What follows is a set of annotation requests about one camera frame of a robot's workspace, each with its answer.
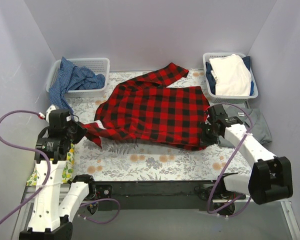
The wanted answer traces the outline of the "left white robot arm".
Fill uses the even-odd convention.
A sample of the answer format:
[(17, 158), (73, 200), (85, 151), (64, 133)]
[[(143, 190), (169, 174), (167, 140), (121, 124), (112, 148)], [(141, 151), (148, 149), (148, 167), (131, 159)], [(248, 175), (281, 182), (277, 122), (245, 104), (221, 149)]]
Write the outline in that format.
[(69, 240), (73, 235), (73, 218), (83, 200), (96, 196), (90, 175), (76, 176), (63, 200), (60, 200), (62, 174), (71, 145), (79, 143), (86, 134), (68, 109), (51, 105), (45, 114), (48, 127), (38, 135), (36, 150), (45, 153), (46, 161), (35, 154), (36, 189), (31, 218), (20, 240)]

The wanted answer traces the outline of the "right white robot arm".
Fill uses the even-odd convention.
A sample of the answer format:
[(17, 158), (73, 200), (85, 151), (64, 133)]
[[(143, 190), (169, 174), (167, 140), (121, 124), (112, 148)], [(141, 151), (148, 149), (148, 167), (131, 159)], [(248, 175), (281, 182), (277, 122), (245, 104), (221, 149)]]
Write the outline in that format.
[(231, 158), (240, 153), (251, 168), (250, 175), (226, 173), (223, 169), (208, 200), (211, 201), (215, 194), (227, 199), (234, 192), (250, 196), (258, 205), (292, 197), (290, 160), (285, 156), (278, 157), (263, 147), (238, 117), (227, 115), (223, 104), (215, 104), (207, 112), (207, 122), (202, 126), (202, 143), (212, 145), (223, 137), (235, 147)]

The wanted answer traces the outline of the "red black plaid shirt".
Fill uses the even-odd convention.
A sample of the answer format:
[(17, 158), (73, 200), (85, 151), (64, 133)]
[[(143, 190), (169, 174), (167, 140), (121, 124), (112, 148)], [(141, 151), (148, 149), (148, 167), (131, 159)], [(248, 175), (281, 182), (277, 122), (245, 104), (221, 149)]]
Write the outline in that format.
[(119, 83), (83, 124), (86, 138), (99, 147), (101, 139), (143, 140), (198, 151), (202, 124), (210, 107), (200, 86), (171, 87), (189, 71), (174, 63)]

